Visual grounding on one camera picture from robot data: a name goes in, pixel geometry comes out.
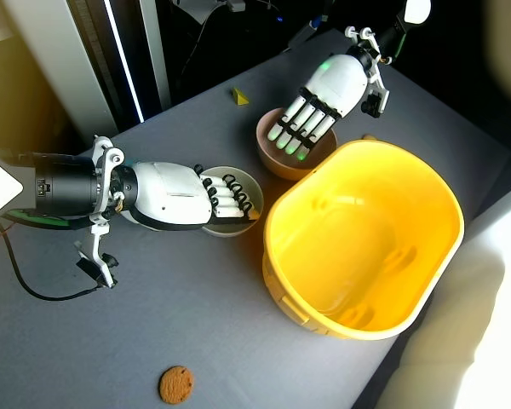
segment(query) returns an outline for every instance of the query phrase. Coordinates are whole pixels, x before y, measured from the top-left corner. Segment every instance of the yellow basket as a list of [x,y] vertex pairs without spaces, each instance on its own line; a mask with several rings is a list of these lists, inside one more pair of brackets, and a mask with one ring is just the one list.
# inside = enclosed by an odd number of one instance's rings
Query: yellow basket
[[341,338],[407,328],[463,237],[454,193],[381,141],[350,142],[273,206],[263,276],[297,324]]

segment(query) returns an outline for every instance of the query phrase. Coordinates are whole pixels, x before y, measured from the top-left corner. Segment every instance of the yellow triangular block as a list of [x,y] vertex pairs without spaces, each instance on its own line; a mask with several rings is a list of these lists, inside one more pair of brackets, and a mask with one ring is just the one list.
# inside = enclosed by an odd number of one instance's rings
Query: yellow triangular block
[[244,95],[242,91],[238,88],[233,88],[233,98],[237,105],[246,105],[250,103],[246,95]]

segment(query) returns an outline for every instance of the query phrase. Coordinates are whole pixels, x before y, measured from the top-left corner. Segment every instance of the robotic hand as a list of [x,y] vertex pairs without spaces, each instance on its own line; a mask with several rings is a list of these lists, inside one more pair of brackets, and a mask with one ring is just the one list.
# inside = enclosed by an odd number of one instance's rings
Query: robotic hand
[[[282,118],[267,134],[278,149],[304,160],[320,138],[340,118],[344,118],[365,94],[362,112],[378,118],[384,112],[389,91],[384,87],[378,63],[390,64],[388,56],[393,43],[399,47],[409,28],[421,24],[429,15],[430,0],[407,0],[393,27],[377,40],[366,27],[356,32],[347,27],[346,37],[353,40],[345,55],[333,55],[322,63]],[[383,56],[379,43],[384,45]]]
[[87,228],[84,239],[75,243],[81,257],[77,265],[109,288],[116,284],[110,268],[118,262],[101,255],[99,244],[116,214],[152,230],[250,223],[259,216],[232,175],[205,176],[201,165],[190,169],[146,162],[129,167],[123,162],[123,152],[104,136],[95,138],[91,158],[30,153],[14,164],[0,159],[0,216],[37,227],[42,225],[31,222],[36,220],[31,213],[83,216],[62,227]]

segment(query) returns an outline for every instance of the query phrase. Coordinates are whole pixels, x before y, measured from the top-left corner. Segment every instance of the gray tabletop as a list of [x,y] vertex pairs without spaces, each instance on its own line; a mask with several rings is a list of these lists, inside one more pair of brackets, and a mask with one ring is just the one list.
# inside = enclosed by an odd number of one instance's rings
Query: gray tabletop
[[[347,41],[326,33],[114,138],[130,158],[238,166],[253,175],[266,207],[291,186],[256,153],[258,118],[287,105],[330,53]],[[359,108],[336,125],[341,143],[370,132],[430,163],[470,220],[509,152],[394,69],[380,119]],[[237,107],[231,88],[250,104]],[[119,283],[70,302],[41,302],[17,284],[0,241],[0,408],[163,407],[170,366],[192,369],[185,408],[348,408],[393,343],[312,334],[275,306],[261,279],[261,220],[235,239],[203,231],[156,233],[122,218],[101,250],[120,262]],[[93,283],[74,265],[83,232],[15,226],[26,281],[59,296]]]

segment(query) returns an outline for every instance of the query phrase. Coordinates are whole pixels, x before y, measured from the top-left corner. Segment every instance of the brown cookie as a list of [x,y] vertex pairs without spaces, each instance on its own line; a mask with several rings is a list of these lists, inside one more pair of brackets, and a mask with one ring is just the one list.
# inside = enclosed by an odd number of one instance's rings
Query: brown cookie
[[193,390],[195,378],[184,366],[173,366],[167,370],[159,382],[161,399],[171,405],[182,403]]

